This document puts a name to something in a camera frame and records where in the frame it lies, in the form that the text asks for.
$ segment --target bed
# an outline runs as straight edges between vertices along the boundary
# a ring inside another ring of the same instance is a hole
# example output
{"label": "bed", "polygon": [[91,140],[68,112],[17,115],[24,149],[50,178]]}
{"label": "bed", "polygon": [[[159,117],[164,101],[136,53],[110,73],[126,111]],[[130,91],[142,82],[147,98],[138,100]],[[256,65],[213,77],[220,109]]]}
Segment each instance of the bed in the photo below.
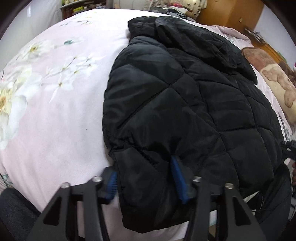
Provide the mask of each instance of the bed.
{"label": "bed", "polygon": [[[128,45],[127,22],[161,15],[123,9],[83,12],[41,33],[7,64],[0,81],[2,188],[16,188],[42,211],[62,183],[85,183],[112,164],[102,132],[108,75]],[[252,46],[233,29],[188,23],[222,35],[240,49]],[[283,136],[291,140],[293,132],[279,103],[254,71],[257,87],[277,113]],[[146,234],[127,230],[118,198],[104,206],[104,213],[111,240],[177,240],[187,228],[184,223]],[[215,213],[211,213],[214,223]]]}

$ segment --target quilted fabric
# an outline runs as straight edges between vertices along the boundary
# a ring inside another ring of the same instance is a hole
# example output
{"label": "quilted fabric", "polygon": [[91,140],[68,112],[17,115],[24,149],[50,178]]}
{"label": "quilted fabric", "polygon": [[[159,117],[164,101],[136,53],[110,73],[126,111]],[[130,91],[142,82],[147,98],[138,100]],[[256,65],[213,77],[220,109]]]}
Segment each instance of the quilted fabric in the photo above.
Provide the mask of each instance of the quilted fabric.
{"label": "quilted fabric", "polygon": [[283,136],[240,49],[177,18],[135,18],[129,30],[103,111],[124,226],[148,232],[188,220],[171,155],[211,183],[233,183],[243,197],[273,180]]}

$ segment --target metal bolt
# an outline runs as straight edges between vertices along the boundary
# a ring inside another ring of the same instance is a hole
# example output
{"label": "metal bolt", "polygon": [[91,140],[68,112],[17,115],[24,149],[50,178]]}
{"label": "metal bolt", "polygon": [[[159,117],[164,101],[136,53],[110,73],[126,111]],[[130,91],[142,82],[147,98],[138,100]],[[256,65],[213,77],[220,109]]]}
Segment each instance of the metal bolt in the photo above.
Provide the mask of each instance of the metal bolt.
{"label": "metal bolt", "polygon": [[200,183],[201,180],[202,180],[201,177],[196,177],[196,176],[195,176],[193,181],[194,181],[195,183]]}
{"label": "metal bolt", "polygon": [[65,189],[65,188],[69,188],[70,187],[70,183],[63,183],[61,185],[61,188]]}
{"label": "metal bolt", "polygon": [[98,182],[101,182],[103,179],[101,176],[95,176],[92,178],[92,180],[93,180],[93,182],[98,183]]}
{"label": "metal bolt", "polygon": [[234,185],[233,185],[232,183],[226,183],[226,184],[225,184],[225,187],[226,187],[227,189],[233,189],[233,188],[234,188]]}

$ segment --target teddy bear print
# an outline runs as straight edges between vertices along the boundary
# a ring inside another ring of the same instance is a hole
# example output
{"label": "teddy bear print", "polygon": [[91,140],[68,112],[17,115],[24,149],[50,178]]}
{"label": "teddy bear print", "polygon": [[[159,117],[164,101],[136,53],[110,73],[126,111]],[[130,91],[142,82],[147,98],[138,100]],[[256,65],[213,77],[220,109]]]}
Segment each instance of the teddy bear print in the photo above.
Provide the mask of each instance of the teddy bear print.
{"label": "teddy bear print", "polygon": [[277,81],[281,85],[286,91],[284,95],[285,105],[291,108],[293,102],[296,100],[296,88],[291,81],[277,67],[273,67],[269,71],[263,70],[262,74],[264,74],[269,81]]}

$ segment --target person's leg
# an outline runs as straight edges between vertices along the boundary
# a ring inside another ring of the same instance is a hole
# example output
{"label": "person's leg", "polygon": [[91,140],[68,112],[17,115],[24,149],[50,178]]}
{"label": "person's leg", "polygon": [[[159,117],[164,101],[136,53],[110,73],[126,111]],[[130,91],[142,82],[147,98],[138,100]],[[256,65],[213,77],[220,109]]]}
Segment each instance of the person's leg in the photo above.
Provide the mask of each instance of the person's leg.
{"label": "person's leg", "polygon": [[288,167],[283,164],[277,169],[274,181],[259,194],[259,208],[255,212],[267,241],[276,241],[285,229],[291,197],[291,177]]}
{"label": "person's leg", "polygon": [[16,241],[25,241],[40,212],[19,191],[0,194],[0,219]]}

